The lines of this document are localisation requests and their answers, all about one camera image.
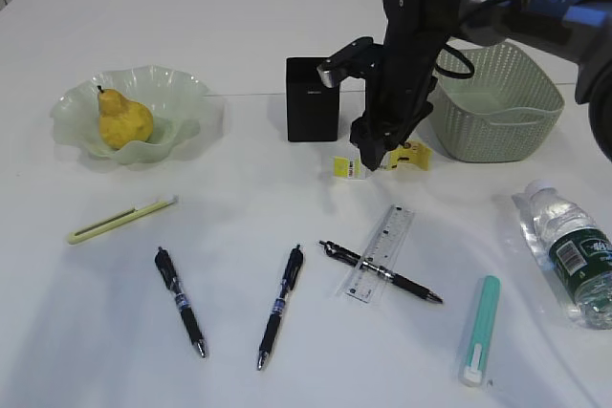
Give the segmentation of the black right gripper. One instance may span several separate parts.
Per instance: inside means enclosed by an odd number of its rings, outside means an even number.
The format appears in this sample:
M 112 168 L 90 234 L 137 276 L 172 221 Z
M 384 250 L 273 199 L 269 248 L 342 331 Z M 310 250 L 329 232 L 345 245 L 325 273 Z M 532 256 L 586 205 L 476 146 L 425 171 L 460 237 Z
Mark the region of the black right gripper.
M 366 81 L 366 108 L 351 126 L 361 162 L 375 171 L 387 150 L 426 117 L 433 63 L 452 38 L 470 39 L 463 0 L 382 0 L 387 26 L 380 68 Z

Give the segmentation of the blue black right robot arm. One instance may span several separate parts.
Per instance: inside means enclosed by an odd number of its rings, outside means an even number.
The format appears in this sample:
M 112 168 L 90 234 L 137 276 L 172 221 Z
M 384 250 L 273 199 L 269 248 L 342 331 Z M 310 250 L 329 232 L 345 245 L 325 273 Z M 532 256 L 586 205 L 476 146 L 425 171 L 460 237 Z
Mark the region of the blue black right robot arm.
M 469 79 L 475 69 L 451 48 L 452 37 L 491 46 L 510 38 L 577 64 L 575 99 L 611 154 L 611 0 L 382 0 L 383 43 L 366 76 L 366 104 L 351 142 L 375 170 L 432 111 L 427 100 L 443 75 Z

